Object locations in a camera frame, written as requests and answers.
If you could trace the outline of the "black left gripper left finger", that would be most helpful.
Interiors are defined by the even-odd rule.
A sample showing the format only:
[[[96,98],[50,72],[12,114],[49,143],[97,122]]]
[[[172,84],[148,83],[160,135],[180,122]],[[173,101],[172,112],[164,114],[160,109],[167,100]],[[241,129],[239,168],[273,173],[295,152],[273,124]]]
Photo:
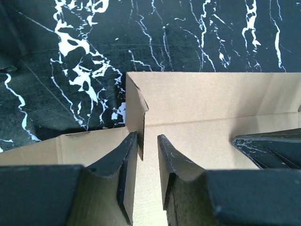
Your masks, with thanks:
[[[136,132],[66,134],[0,154],[3,226],[130,226]]]

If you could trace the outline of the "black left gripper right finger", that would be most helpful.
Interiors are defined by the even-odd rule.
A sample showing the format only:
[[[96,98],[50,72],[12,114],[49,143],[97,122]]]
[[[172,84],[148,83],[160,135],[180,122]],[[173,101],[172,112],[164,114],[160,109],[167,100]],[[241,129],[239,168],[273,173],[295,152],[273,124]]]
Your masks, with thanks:
[[[206,170],[159,135],[163,209],[170,226],[298,226],[298,169]]]

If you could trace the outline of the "cardboard box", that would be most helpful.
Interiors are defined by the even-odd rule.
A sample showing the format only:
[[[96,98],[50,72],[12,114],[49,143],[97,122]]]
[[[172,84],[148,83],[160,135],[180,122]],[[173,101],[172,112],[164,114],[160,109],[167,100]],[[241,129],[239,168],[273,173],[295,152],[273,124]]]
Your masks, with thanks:
[[[168,226],[159,135],[206,170],[262,170],[232,146],[233,138],[297,128],[301,129],[299,73],[130,72],[125,127],[95,131],[103,136],[137,133],[132,226]]]

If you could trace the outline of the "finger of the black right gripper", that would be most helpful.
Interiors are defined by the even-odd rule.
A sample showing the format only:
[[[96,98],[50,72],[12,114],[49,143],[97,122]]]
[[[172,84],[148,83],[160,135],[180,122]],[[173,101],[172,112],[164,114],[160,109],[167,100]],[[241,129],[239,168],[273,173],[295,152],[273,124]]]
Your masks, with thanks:
[[[239,135],[231,141],[260,169],[301,168],[301,129]]]

